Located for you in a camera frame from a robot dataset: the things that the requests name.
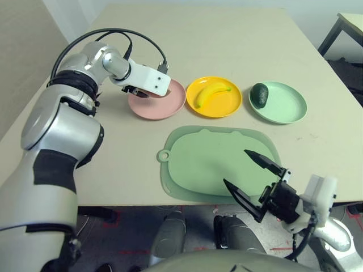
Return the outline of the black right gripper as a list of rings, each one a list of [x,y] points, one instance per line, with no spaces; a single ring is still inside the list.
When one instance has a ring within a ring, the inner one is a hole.
[[[259,198],[261,209],[269,211],[285,223],[295,222],[299,217],[299,214],[296,212],[296,208],[299,204],[300,198],[297,195],[296,190],[288,184],[292,174],[291,171],[289,169],[284,171],[283,167],[255,151],[244,150],[244,152],[257,165],[280,177],[278,182],[273,182],[271,185],[266,186],[263,190]],[[261,209],[250,201],[249,196],[225,178],[223,179],[223,182],[235,201],[250,215],[252,215],[255,221],[261,223],[263,218]]]

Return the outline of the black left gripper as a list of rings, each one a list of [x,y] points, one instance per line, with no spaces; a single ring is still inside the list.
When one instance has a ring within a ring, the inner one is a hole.
[[[130,94],[133,94],[137,97],[141,97],[141,98],[148,98],[149,95],[145,92],[143,92],[142,90],[138,89],[138,88],[135,88],[133,86],[124,86],[122,88],[122,91],[125,92],[125,93],[130,93]]]

